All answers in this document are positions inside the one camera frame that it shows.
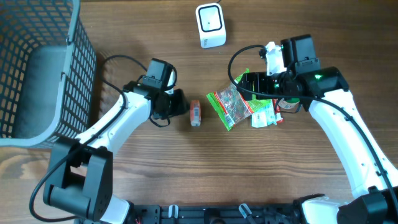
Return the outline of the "orange red tissue pack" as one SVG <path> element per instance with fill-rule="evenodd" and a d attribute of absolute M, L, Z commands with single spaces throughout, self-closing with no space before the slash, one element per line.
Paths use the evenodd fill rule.
<path fill-rule="evenodd" d="M 192 126 L 201 125 L 201 106 L 199 100 L 192 100 L 190 103 L 190 124 Z"/>

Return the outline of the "red teal snack packet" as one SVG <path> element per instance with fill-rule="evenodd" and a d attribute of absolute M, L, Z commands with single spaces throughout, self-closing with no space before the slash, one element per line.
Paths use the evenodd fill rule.
<path fill-rule="evenodd" d="M 272 102 L 257 110 L 251 116 L 251 126 L 254 128 L 264 128 L 272 124 L 277 124 L 277 119 L 275 116 L 274 106 Z"/>

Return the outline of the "green candy bag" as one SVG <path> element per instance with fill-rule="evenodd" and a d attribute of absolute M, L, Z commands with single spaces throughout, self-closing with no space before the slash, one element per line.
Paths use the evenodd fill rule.
<path fill-rule="evenodd" d="M 228 131 L 242 120 L 271 104 L 271 100 L 257 100 L 256 96 L 253 96 L 250 101 L 244 100 L 232 83 L 222 90 L 207 94 L 206 97 Z"/>

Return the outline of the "green lidded white jar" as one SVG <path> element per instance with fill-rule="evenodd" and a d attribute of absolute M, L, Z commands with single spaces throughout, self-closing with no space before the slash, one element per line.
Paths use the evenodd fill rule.
<path fill-rule="evenodd" d="M 298 98 L 292 98 L 289 100 L 281 99 L 278 103 L 278 106 L 284 110 L 291 110 L 295 108 L 300 103 Z"/>

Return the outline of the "red stick sachet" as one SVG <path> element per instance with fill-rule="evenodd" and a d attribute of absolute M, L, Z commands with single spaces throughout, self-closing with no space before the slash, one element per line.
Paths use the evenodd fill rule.
<path fill-rule="evenodd" d="M 277 99 L 273 99 L 272 102 L 273 102 L 273 106 L 274 106 L 274 114 L 275 114 L 276 123 L 277 124 L 283 123 L 284 119 L 280 113 L 280 108 L 277 105 Z"/>

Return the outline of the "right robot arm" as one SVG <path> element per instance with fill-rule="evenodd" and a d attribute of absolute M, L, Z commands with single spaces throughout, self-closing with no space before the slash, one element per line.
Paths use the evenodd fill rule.
<path fill-rule="evenodd" d="M 396 223 L 397 169 L 361 118 L 348 82 L 336 67 L 322 68 L 313 39 L 301 35 L 259 45 L 265 72 L 243 75 L 245 100 L 296 98 L 333 146 L 351 187 L 350 202 L 317 194 L 300 198 L 300 223 Z"/>

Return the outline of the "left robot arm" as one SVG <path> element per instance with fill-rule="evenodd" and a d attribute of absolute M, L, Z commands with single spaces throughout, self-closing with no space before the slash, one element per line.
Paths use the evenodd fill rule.
<path fill-rule="evenodd" d="M 118 88 L 119 99 L 92 127 L 52 148 L 43 187 L 44 204 L 88 223 L 139 223 L 134 204 L 113 194 L 113 159 L 132 132 L 150 121 L 159 128 L 189 110 L 176 68 L 153 58 L 146 74 Z"/>

